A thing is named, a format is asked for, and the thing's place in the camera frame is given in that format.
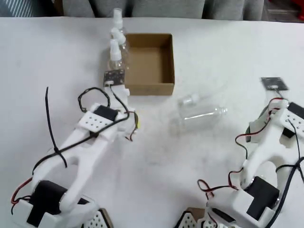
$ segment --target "white table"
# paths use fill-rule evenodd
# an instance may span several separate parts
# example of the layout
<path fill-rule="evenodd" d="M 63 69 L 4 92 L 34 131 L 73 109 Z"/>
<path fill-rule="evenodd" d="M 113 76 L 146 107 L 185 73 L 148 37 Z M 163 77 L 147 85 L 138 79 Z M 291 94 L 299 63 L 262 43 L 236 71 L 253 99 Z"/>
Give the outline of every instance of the white table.
<path fill-rule="evenodd" d="M 116 228 L 169 228 L 187 207 L 204 207 L 206 199 L 197 179 L 211 186 L 226 184 L 228 171 L 242 164 L 244 151 L 234 138 L 265 106 L 260 77 L 282 77 L 290 87 L 289 99 L 304 105 L 304 25 L 161 18 L 124 21 L 129 32 L 173 34 L 176 85 L 172 96 L 130 97 L 140 115 L 141 130 L 133 143 L 121 140 L 122 150 L 113 146 L 85 194 L 107 209 Z M 0 18 L 2 227 L 15 227 L 10 197 L 52 146 L 46 87 L 54 136 L 61 144 L 82 116 L 77 96 L 102 84 L 110 28 L 110 19 Z M 227 116 L 212 130 L 171 135 L 169 120 L 176 99 L 198 90 L 213 93 L 209 101 L 226 106 Z M 96 92 L 84 103 L 89 106 L 100 97 Z M 64 174 L 62 182 L 67 185 Z M 291 223 L 303 227 L 303 190 L 296 173 L 274 227 Z"/>

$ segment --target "bottle cap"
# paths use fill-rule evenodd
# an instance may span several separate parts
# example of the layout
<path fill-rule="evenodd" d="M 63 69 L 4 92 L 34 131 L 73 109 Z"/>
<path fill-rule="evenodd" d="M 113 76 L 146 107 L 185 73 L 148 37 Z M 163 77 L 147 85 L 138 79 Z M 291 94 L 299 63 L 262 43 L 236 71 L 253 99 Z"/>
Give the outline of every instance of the bottle cap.
<path fill-rule="evenodd" d="M 110 59 L 111 61 L 119 61 L 122 59 L 122 53 L 116 39 L 110 41 Z"/>
<path fill-rule="evenodd" d="M 125 36 L 122 32 L 120 32 L 118 30 L 118 28 L 115 28 L 115 27 L 112 28 L 111 29 L 111 34 L 112 34 L 114 39 L 117 39 L 119 45 L 122 45 L 122 44 L 125 43 L 125 41 L 126 41 Z"/>
<path fill-rule="evenodd" d="M 120 8 L 113 10 L 113 24 L 115 28 L 121 29 L 123 27 L 123 11 Z"/>

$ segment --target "robotic arm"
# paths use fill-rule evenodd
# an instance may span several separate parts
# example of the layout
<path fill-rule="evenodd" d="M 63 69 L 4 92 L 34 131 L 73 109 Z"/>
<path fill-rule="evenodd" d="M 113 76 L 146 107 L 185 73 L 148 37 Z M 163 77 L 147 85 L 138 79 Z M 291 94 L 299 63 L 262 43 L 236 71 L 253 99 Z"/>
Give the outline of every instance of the robotic arm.
<path fill-rule="evenodd" d="M 258 147 L 243 163 L 241 188 L 222 189 L 221 193 L 215 193 L 215 197 L 208 201 L 210 215 L 228 227 L 270 227 L 279 212 L 278 207 L 281 209 L 283 206 L 285 187 L 291 173 L 291 167 L 280 167 L 295 165 L 300 161 L 295 153 L 298 149 L 294 136 L 296 134 L 301 140 L 304 138 L 304 109 L 280 99 L 272 110 L 276 112 L 270 112 L 270 116 L 264 112 L 259 119 L 250 123 L 250 129 L 264 129 L 251 136 L 251 142 L 258 143 Z M 266 161 L 276 166 L 277 187 L 255 176 L 259 166 Z"/>
<path fill-rule="evenodd" d="M 60 156 L 52 156 L 42 162 L 33 173 L 29 202 L 21 199 L 14 208 L 13 220 L 22 227 L 69 228 L 82 224 L 90 227 L 92 222 L 95 227 L 112 227 L 106 212 L 100 210 L 92 199 L 83 196 L 83 191 L 117 135 L 132 133 L 134 119 L 129 118 L 133 110 L 127 108 L 129 90 L 124 87 L 124 72 L 106 72 L 104 79 L 111 107 L 94 104 L 59 148 L 64 152 L 62 155 L 67 165 L 78 166 L 74 182 L 65 189 L 48 181 L 52 172 L 64 167 Z M 78 142 L 83 143 L 67 149 Z"/>

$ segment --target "standing bottle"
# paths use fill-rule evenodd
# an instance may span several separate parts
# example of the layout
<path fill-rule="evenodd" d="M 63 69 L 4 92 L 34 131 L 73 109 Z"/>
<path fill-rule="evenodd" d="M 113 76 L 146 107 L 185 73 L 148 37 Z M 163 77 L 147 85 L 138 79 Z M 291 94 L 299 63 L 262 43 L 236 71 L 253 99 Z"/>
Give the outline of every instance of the standing bottle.
<path fill-rule="evenodd" d="M 122 53 L 116 39 L 111 39 L 110 41 L 110 61 L 108 63 L 108 68 L 109 70 L 124 69 Z"/>
<path fill-rule="evenodd" d="M 122 59 L 127 67 L 129 65 L 129 45 L 127 43 L 127 40 L 122 32 L 118 30 L 118 28 L 113 28 L 111 30 L 111 35 L 114 39 L 117 40 L 119 44 L 120 51 L 122 53 Z"/>
<path fill-rule="evenodd" d="M 113 10 L 113 26 L 117 28 L 124 35 L 127 33 L 124 25 L 123 25 L 123 11 L 120 8 L 115 8 Z"/>

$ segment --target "open cardboard box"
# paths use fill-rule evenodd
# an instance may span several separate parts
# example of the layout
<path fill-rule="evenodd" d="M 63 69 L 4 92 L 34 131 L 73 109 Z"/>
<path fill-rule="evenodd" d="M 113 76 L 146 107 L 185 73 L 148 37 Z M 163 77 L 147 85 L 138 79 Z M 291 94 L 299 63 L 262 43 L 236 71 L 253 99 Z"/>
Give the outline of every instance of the open cardboard box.
<path fill-rule="evenodd" d="M 171 95 L 174 61 L 171 34 L 130 33 L 125 86 L 131 95 Z"/>

